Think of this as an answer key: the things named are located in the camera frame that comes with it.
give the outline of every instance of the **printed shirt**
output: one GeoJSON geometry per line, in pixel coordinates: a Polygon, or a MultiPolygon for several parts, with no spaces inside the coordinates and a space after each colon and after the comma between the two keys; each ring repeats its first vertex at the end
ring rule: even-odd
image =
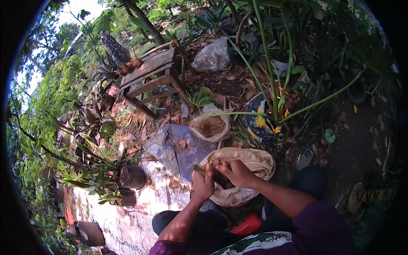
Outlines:
{"type": "MultiPolygon", "coordinates": [[[[250,235],[213,254],[355,254],[353,236],[332,205],[311,203],[292,222],[296,228],[293,233],[250,235]]],[[[182,243],[157,241],[149,254],[185,254],[185,249],[182,243]]]]}

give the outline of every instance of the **sack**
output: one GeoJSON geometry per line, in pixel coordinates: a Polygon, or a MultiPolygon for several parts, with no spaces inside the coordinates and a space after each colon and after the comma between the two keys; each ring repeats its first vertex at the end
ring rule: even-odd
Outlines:
{"type": "MultiPolygon", "coordinates": [[[[275,173],[275,161],[266,151],[257,149],[239,149],[234,147],[221,148],[212,151],[200,164],[202,166],[212,163],[215,158],[221,160],[241,160],[256,176],[268,181],[275,173]]],[[[223,189],[221,185],[215,183],[214,194],[210,197],[212,201],[222,207],[239,207],[259,193],[248,188],[223,189]]]]}
{"type": "Polygon", "coordinates": [[[225,68],[229,62],[227,37],[223,36],[197,53],[191,66],[195,69],[218,71],[225,68]]]}
{"type": "Polygon", "coordinates": [[[224,122],[225,126],[224,129],[222,130],[221,133],[217,135],[213,135],[211,137],[205,137],[203,134],[200,133],[199,130],[203,130],[203,127],[201,125],[204,124],[205,120],[208,120],[211,117],[208,117],[208,115],[212,114],[219,114],[223,113],[221,109],[218,109],[214,104],[208,104],[204,106],[202,113],[200,116],[196,117],[190,122],[190,129],[201,139],[209,142],[219,142],[225,139],[228,139],[231,136],[231,132],[229,130],[231,129],[231,124],[230,124],[230,119],[227,115],[222,115],[219,116],[221,120],[224,122]]]}

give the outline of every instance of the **red plastic object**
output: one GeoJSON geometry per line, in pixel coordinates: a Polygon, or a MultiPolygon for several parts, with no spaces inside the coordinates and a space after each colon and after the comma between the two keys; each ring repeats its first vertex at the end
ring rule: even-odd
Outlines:
{"type": "Polygon", "coordinates": [[[250,214],[246,217],[245,221],[233,229],[231,233],[237,235],[249,235],[253,231],[257,230],[262,225],[262,219],[258,217],[256,213],[250,214]]]}

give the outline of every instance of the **knee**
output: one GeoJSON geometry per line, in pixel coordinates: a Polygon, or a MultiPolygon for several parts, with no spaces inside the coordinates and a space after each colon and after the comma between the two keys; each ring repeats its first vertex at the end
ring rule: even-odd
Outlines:
{"type": "Polygon", "coordinates": [[[175,211],[163,211],[156,214],[152,219],[153,231],[160,235],[163,229],[170,223],[170,221],[178,214],[175,211]]]}

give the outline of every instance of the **smartphone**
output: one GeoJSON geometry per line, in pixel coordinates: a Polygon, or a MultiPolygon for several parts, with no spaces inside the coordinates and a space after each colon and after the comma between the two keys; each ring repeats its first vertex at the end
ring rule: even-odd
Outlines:
{"type": "Polygon", "coordinates": [[[312,150],[306,149],[305,152],[300,156],[300,159],[296,164],[296,169],[300,171],[303,168],[307,167],[310,164],[310,161],[312,161],[313,155],[314,153],[312,150]]]}

